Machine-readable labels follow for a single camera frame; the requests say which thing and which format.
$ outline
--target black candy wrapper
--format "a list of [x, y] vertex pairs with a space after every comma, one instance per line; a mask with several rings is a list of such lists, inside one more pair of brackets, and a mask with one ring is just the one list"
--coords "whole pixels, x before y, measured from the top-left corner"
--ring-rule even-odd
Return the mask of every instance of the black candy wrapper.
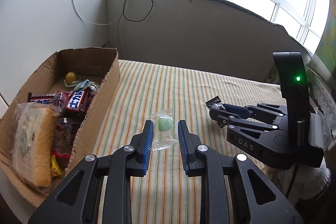
[[205, 102], [207, 108], [211, 109], [221, 109], [221, 110], [226, 110], [225, 107], [223, 106], [223, 103], [219, 96], [217, 95], [216, 97], [212, 98], [211, 100]]

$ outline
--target open cardboard box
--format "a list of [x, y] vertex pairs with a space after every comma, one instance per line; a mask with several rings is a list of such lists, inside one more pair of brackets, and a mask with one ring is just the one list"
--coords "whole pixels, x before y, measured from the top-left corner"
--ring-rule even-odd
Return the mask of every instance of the open cardboard box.
[[[71, 91], [64, 85], [65, 75], [74, 71], [78, 75], [100, 84], [73, 143], [72, 155], [66, 172], [72, 170], [87, 154], [91, 154], [106, 110], [120, 80], [118, 52], [111, 48], [80, 48], [54, 53], [29, 77], [0, 122], [0, 166], [20, 194], [38, 207], [45, 195], [24, 184], [11, 170], [9, 135], [16, 104], [26, 103], [28, 92], [36, 95], [51, 94], [57, 90]], [[53, 181], [53, 188], [61, 181]]]

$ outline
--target gray wall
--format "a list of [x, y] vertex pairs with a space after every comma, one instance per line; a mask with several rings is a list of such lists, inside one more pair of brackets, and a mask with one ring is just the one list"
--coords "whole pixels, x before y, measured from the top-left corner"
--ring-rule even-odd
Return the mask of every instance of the gray wall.
[[[272, 53], [301, 51], [283, 27], [216, 1], [153, 0], [142, 22], [123, 17], [109, 26], [109, 44], [121, 59], [190, 68], [264, 81], [274, 65]], [[109, 21], [122, 12], [124, 0], [108, 0]], [[125, 14], [141, 20], [150, 0], [127, 0]]]
[[[75, 0], [87, 21], [106, 23], [106, 0]], [[108, 28], [82, 22], [71, 0], [0, 0], [0, 93], [11, 103], [53, 52], [102, 46]]]

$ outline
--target yellow candy wrapper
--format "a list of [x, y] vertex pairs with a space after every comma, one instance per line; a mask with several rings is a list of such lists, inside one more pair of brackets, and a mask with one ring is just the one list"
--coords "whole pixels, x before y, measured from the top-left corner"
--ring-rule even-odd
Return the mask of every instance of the yellow candy wrapper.
[[58, 166], [55, 155], [52, 155], [50, 159], [50, 174], [52, 178], [63, 175], [62, 170]]

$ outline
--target black device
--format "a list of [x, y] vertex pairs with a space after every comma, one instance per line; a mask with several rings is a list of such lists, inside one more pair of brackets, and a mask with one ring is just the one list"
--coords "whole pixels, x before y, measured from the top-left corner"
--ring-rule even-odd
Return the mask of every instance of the black device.
[[270, 167], [288, 169], [304, 164], [318, 168], [324, 155], [323, 128], [320, 116], [310, 112], [301, 53], [275, 52], [273, 59], [287, 106], [223, 103], [223, 109], [209, 107], [209, 115], [220, 127], [227, 126], [228, 142]]
[[112, 155], [87, 155], [32, 214], [28, 224], [96, 224], [104, 176], [103, 224], [132, 224], [130, 177], [148, 170], [153, 122], [146, 121], [141, 134]]
[[244, 154], [234, 158], [203, 145], [178, 123], [183, 169], [188, 177], [202, 177], [200, 223], [228, 224], [229, 209], [224, 176], [228, 176], [236, 224], [303, 224], [291, 203]]

